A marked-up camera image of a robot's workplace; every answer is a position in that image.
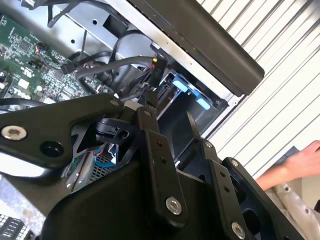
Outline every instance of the black cable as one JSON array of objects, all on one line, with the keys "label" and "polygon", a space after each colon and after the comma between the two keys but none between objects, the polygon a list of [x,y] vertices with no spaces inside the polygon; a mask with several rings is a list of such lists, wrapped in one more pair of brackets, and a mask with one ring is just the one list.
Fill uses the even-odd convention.
[{"label": "black cable", "polygon": [[102,52],[98,52],[96,54],[93,54],[91,56],[87,56],[85,57],[84,59],[80,59],[78,61],[76,61],[74,63],[74,66],[76,68],[78,67],[81,67],[83,66],[84,64],[88,63],[88,62],[91,62],[91,61],[94,61],[96,59],[99,59],[99,58],[103,58],[103,57],[109,57],[111,55],[111,52],[110,51],[102,51]]},{"label": "black cable", "polygon": [[93,95],[96,94],[97,91],[94,90],[88,83],[86,83],[86,79],[81,77],[81,78],[75,78],[75,81],[80,85],[80,87],[88,94],[88,95]]},{"label": "black cable", "polygon": [[68,14],[72,9],[74,9],[78,4],[82,2],[82,0],[71,2],[68,6],[66,6],[65,9],[63,9],[60,13],[55,15],[54,17],[51,17],[51,20],[48,21],[47,27],[52,29],[54,25],[58,22],[58,20],[63,16]]},{"label": "black cable", "polygon": [[151,56],[128,57],[128,58],[117,60],[117,61],[111,62],[109,64],[105,64],[102,66],[97,66],[97,67],[90,68],[90,69],[80,70],[75,73],[75,78],[80,79],[80,78],[83,78],[88,75],[100,74],[100,73],[107,72],[107,71],[110,71],[115,68],[119,68],[119,67],[122,67],[125,65],[131,65],[131,64],[141,64],[141,65],[147,64],[147,67],[150,67],[153,60],[154,60],[154,57],[151,57]]},{"label": "black cable", "polygon": [[49,69],[52,69],[54,71],[58,71],[58,72],[62,72],[62,70],[60,68],[57,68],[57,67],[54,67],[54,66],[51,66],[44,58],[44,56],[42,56],[41,52],[38,51],[36,52],[36,55],[40,58],[41,62]]},{"label": "black cable", "polygon": [[143,87],[143,88],[137,90],[136,92],[134,92],[134,93],[132,93],[132,94],[126,96],[126,97],[120,98],[119,101],[125,102],[125,101],[129,101],[129,100],[138,98],[138,97],[140,97],[140,96],[145,92],[145,90],[147,90],[147,88],[146,88],[146,87]]},{"label": "black cable", "polygon": [[111,16],[113,16],[118,21],[125,23],[125,24],[129,24],[127,19],[125,19],[123,16],[121,16],[111,5],[109,5],[105,2],[100,2],[100,1],[96,1],[96,0],[77,0],[77,1],[71,2],[65,9],[63,9],[56,16],[51,17],[50,21],[48,20],[48,24],[47,24],[48,28],[53,28],[54,25],[57,23],[57,21],[63,15],[68,14],[72,9],[74,9],[80,3],[90,4],[92,6],[100,8],[102,10],[105,10],[106,12],[108,12]]},{"label": "black cable", "polygon": [[53,14],[53,6],[48,5],[48,22],[47,24],[49,25],[50,21],[52,20],[54,14]]},{"label": "black cable", "polygon": [[80,52],[79,59],[82,59],[82,56],[84,55],[85,46],[86,46],[86,40],[87,40],[87,33],[88,33],[87,30],[84,30],[83,40],[82,40],[82,47],[81,47],[81,52]]},{"label": "black cable", "polygon": [[146,82],[147,79],[150,78],[150,76],[151,76],[151,69],[150,68],[144,69],[144,71],[140,75],[136,76],[125,86],[125,89],[121,94],[121,97],[124,98],[128,96],[138,83]]},{"label": "black cable", "polygon": [[29,100],[29,99],[24,99],[24,98],[2,98],[2,99],[0,99],[0,106],[8,106],[8,105],[38,107],[38,106],[43,106],[46,104],[41,101]]},{"label": "black cable", "polygon": [[145,36],[140,30],[137,30],[137,29],[133,29],[133,30],[128,30],[128,31],[126,31],[126,32],[125,32],[121,37],[119,37],[118,40],[115,42],[108,63],[114,62],[114,61],[116,60],[116,54],[117,54],[118,47],[119,47],[119,44],[120,44],[120,42],[122,41],[122,39],[124,39],[124,38],[127,37],[127,36],[133,35],[133,34],[138,34],[138,35],[143,35],[143,36]]}]

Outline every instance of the black panel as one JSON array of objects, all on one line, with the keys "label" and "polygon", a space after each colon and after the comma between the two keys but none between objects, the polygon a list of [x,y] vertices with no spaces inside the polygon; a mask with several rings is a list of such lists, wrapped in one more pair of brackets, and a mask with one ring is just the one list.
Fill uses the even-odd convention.
[{"label": "black panel", "polygon": [[249,95],[264,70],[196,0],[129,0],[237,96]]}]

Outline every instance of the wire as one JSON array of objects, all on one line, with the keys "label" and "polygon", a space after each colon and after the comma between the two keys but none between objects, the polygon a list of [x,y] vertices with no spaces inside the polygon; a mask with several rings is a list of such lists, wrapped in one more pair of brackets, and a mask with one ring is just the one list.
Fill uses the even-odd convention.
[{"label": "wire", "polygon": [[113,16],[115,19],[117,19],[118,21],[125,23],[125,24],[129,24],[128,20],[125,19],[123,16],[121,16],[111,5],[105,3],[105,2],[100,2],[100,1],[96,1],[96,0],[78,0],[75,2],[71,2],[65,9],[63,9],[59,14],[57,14],[56,16],[52,17],[52,4],[51,5],[51,17],[48,17],[48,28],[53,28],[54,25],[59,21],[59,19],[65,15],[68,14],[72,9],[74,9],[77,5],[79,5],[80,3],[86,3],[86,4],[90,4],[92,6],[95,6],[99,9],[105,10],[106,12],[108,12],[111,16]]},{"label": "wire", "polygon": [[[119,37],[118,40],[115,42],[108,63],[112,63],[112,62],[114,62],[114,61],[116,60],[116,55],[117,55],[117,52],[118,52],[118,48],[119,48],[120,42],[121,42],[125,37],[130,36],[130,35],[133,35],[133,34],[146,36],[146,35],[144,35],[140,30],[137,30],[137,29],[133,29],[133,30],[126,31],[126,32],[125,32],[121,37]],[[114,73],[113,73],[112,70],[109,71],[109,74],[110,74],[110,82],[112,83],[113,80],[114,80],[114,78],[115,78],[115,76],[114,76]]]},{"label": "wire", "polygon": [[49,25],[50,21],[52,20],[54,14],[53,14],[53,6],[50,4],[48,5],[48,22],[47,24]]},{"label": "wire", "polygon": [[136,76],[125,86],[121,94],[121,98],[127,97],[131,93],[131,91],[135,88],[135,86],[137,86],[137,84],[139,84],[140,82],[142,83],[146,82],[148,78],[150,78],[150,76],[151,76],[151,69],[146,67],[140,75]]},{"label": "wire", "polygon": [[101,167],[101,168],[110,168],[110,167],[114,167],[115,164],[113,162],[99,162],[98,161],[98,157],[102,155],[102,153],[104,152],[104,149],[103,148],[99,148],[97,151],[95,151],[93,153],[93,161],[95,163],[95,165],[97,165],[98,167]]},{"label": "wire", "polygon": [[87,39],[87,33],[88,33],[87,30],[84,30],[83,40],[82,40],[82,47],[81,47],[81,52],[80,52],[79,59],[82,59],[82,56],[84,55],[85,46],[86,46],[86,39]]},{"label": "wire", "polygon": [[7,105],[38,107],[38,106],[44,106],[46,104],[41,101],[29,100],[29,99],[24,99],[24,98],[2,98],[2,99],[0,99],[0,106],[7,106]]},{"label": "wire", "polygon": [[58,71],[58,72],[62,72],[62,70],[60,68],[51,66],[44,58],[44,56],[41,54],[41,50],[39,48],[39,46],[35,46],[35,54],[40,58],[41,62],[49,69],[52,69],[54,71]]},{"label": "wire", "polygon": [[129,101],[129,100],[138,98],[145,92],[145,90],[147,90],[147,87],[143,87],[143,88],[137,90],[136,92],[134,92],[134,93],[132,93],[132,94],[126,96],[126,97],[122,97],[122,98],[119,99],[119,101],[125,102],[125,101]]},{"label": "wire", "polygon": [[103,147],[100,147],[97,151],[93,153],[93,156],[99,157],[104,152]]},{"label": "wire", "polygon": [[66,6],[65,9],[63,9],[60,13],[55,15],[54,17],[51,17],[50,21],[48,21],[47,27],[52,29],[54,25],[58,22],[58,20],[65,14],[68,14],[72,9],[74,9],[82,0],[79,2],[71,2],[68,6]]},{"label": "wire", "polygon": [[74,63],[74,66],[76,68],[78,68],[78,67],[81,67],[81,66],[83,66],[84,64],[86,64],[88,62],[91,62],[91,61],[94,61],[96,59],[103,58],[103,57],[109,57],[110,55],[111,55],[110,51],[97,52],[96,54],[93,54],[91,56],[87,56],[84,59],[80,59],[80,60],[76,61]]},{"label": "wire", "polygon": [[75,73],[75,78],[79,79],[79,78],[83,78],[85,76],[92,75],[92,74],[100,74],[100,73],[107,72],[107,71],[110,71],[115,68],[119,68],[121,66],[130,65],[130,64],[141,64],[141,65],[148,64],[147,66],[150,67],[152,64],[152,61],[154,59],[155,58],[151,57],[151,56],[128,57],[128,58],[117,60],[117,61],[111,62],[109,64],[105,64],[102,66],[97,66],[97,67],[93,67],[90,69],[80,70]]},{"label": "wire", "polygon": [[75,78],[75,81],[80,85],[80,87],[88,94],[93,95],[96,94],[97,91],[94,90],[88,83],[86,83],[86,79],[83,77]]}]

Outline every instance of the metal bolt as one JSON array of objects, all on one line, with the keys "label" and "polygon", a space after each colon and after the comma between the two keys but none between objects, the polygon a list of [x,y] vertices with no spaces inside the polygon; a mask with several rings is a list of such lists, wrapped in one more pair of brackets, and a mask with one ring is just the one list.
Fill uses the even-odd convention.
[{"label": "metal bolt", "polygon": [[151,112],[149,112],[149,111],[147,111],[147,110],[144,110],[143,112],[144,112],[146,115],[151,116]]},{"label": "metal bolt", "polygon": [[1,130],[1,135],[11,141],[20,141],[27,137],[27,131],[21,126],[6,126]]},{"label": "metal bolt", "polygon": [[235,160],[232,160],[231,163],[232,163],[232,165],[235,166],[235,167],[238,167],[238,166],[239,166],[239,164],[238,164]]},{"label": "metal bolt", "polygon": [[209,141],[206,141],[206,142],[205,142],[205,145],[206,145],[208,148],[210,148],[210,149],[213,147],[212,143],[209,142]]},{"label": "metal bolt", "polygon": [[119,103],[116,100],[110,100],[110,103],[115,106],[119,106]]},{"label": "metal bolt", "polygon": [[237,223],[237,222],[233,222],[231,224],[231,228],[234,232],[234,234],[239,238],[239,239],[245,239],[246,238],[246,233],[244,231],[244,229]]},{"label": "metal bolt", "polygon": [[180,215],[182,213],[182,206],[180,202],[173,196],[168,197],[165,200],[166,208],[174,215]]}]

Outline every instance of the green circuit board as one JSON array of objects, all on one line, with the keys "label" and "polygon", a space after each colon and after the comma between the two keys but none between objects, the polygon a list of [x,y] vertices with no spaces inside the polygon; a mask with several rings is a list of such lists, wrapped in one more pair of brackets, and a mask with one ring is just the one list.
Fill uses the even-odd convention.
[{"label": "green circuit board", "polygon": [[[6,73],[6,80],[10,82],[8,89],[3,89],[6,93],[1,97],[54,103],[86,96],[75,81],[74,73],[64,75],[43,64],[36,55],[38,43],[43,42],[0,13],[0,74]],[[50,46],[42,52],[42,56],[48,65],[55,68],[70,62]],[[87,83],[94,89],[99,85],[92,77],[87,79]]]}]

